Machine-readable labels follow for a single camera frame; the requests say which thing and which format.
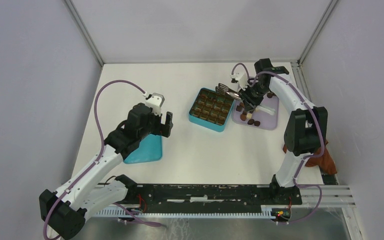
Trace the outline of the teal chocolate tin box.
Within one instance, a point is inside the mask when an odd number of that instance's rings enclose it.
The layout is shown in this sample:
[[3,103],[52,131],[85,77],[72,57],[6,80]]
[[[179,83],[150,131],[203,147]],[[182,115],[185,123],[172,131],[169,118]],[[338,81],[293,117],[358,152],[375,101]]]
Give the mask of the teal chocolate tin box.
[[223,132],[231,115],[234,99],[208,88],[201,88],[191,105],[188,119],[201,127]]

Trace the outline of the metal tongs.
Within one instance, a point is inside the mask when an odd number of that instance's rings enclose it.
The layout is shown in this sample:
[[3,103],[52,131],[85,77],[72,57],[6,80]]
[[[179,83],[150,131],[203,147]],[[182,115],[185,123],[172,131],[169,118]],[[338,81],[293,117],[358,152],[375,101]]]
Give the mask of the metal tongs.
[[[238,90],[233,90],[233,89],[229,88],[227,85],[219,83],[215,87],[215,91],[219,94],[231,97],[235,100],[242,102],[241,97],[240,97],[240,88]],[[274,108],[269,107],[269,106],[265,106],[265,105],[261,106],[261,104],[258,105],[255,110],[249,111],[248,113],[255,112],[255,111],[263,111],[263,112],[268,113],[269,115],[272,115],[272,116],[277,113],[277,111]]]

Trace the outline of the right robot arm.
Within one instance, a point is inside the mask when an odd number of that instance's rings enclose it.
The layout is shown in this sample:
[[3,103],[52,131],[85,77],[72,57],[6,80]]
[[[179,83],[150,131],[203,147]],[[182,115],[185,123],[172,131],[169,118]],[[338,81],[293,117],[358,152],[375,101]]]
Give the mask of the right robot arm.
[[273,66],[269,58],[254,63],[256,75],[239,84],[238,95],[247,112],[256,111],[264,97],[276,95],[289,114],[283,141],[286,147],[284,160],[269,185],[269,199],[282,204],[295,196],[299,188],[297,178],[310,158],[324,153],[328,111],[317,107],[295,87],[284,66]]

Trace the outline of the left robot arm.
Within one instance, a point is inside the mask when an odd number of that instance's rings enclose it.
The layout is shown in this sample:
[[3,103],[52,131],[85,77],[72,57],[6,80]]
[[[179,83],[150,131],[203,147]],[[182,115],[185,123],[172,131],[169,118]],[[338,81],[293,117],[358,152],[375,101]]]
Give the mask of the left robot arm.
[[39,196],[41,218],[44,221],[42,234],[48,240],[48,228],[65,240],[75,237],[85,223],[96,213],[123,201],[133,203],[137,190],[123,183],[119,177],[108,186],[95,190],[112,169],[121,164],[136,151],[142,140],[149,135],[168,138],[173,128],[173,114],[168,111],[165,122],[155,114],[154,107],[144,103],[136,104],[115,130],[101,138],[99,152],[88,164],[66,183],[54,191],[44,190]]

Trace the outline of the brown round chocolate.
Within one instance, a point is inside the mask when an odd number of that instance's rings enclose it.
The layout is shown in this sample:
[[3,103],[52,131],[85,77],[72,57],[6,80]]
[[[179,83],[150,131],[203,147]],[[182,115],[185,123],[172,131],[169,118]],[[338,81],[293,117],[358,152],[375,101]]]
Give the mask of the brown round chocolate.
[[242,120],[242,121],[246,121],[247,120],[247,116],[245,114],[241,114],[239,116],[239,118]]

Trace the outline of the dark ribbed chocolate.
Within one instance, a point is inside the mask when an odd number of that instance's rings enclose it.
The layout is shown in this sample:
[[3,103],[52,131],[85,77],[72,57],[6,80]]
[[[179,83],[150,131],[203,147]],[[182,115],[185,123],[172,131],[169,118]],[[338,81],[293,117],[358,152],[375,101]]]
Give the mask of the dark ribbed chocolate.
[[247,124],[248,125],[253,125],[254,122],[255,122],[255,120],[251,118],[251,119],[248,120]]

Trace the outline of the lilac plastic tray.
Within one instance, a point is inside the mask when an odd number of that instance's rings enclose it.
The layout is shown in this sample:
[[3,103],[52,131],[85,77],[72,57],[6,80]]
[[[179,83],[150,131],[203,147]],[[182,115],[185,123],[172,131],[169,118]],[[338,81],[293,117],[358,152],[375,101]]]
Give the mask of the lilac plastic tray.
[[[255,127],[263,130],[274,130],[278,126],[278,111],[279,111],[279,105],[280,101],[279,98],[274,95],[273,93],[269,92],[268,95],[266,94],[264,96],[264,99],[262,100],[261,106],[268,106],[271,108],[274,108],[276,110],[276,113],[274,115],[270,115],[263,111],[251,111],[247,112],[244,109],[244,105],[242,102],[235,100],[233,102],[233,112],[232,112],[232,120],[239,125],[245,125],[248,127]],[[240,119],[240,115],[246,115],[246,121],[242,121]],[[260,121],[260,126],[254,126],[248,125],[247,122],[250,119],[254,119],[255,121]]]

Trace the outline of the teal tin lid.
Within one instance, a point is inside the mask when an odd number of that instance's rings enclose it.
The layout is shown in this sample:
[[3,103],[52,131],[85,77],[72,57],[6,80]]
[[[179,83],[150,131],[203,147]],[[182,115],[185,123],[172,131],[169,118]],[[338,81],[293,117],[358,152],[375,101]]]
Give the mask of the teal tin lid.
[[145,137],[139,147],[123,162],[125,164],[142,164],[159,161],[163,157],[163,141],[159,135],[150,134]]

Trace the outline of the brown cloth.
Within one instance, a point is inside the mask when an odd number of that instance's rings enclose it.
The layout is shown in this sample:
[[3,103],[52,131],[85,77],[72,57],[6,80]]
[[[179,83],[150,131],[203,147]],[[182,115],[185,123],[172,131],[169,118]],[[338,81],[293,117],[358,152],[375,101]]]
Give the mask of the brown cloth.
[[323,155],[320,157],[312,157],[310,158],[307,163],[305,164],[305,167],[312,168],[315,166],[318,166],[321,168],[321,170],[327,174],[327,175],[335,175],[338,173],[335,162],[329,153],[327,149],[327,145],[329,144],[329,141],[326,140],[324,144],[324,152]]

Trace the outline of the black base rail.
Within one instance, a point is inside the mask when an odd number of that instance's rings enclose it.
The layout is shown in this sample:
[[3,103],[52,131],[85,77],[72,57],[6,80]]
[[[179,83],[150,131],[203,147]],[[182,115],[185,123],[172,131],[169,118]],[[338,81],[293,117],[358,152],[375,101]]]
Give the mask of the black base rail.
[[263,206],[301,205],[300,190],[269,185],[138,184],[120,203],[139,206],[146,214],[254,214]]

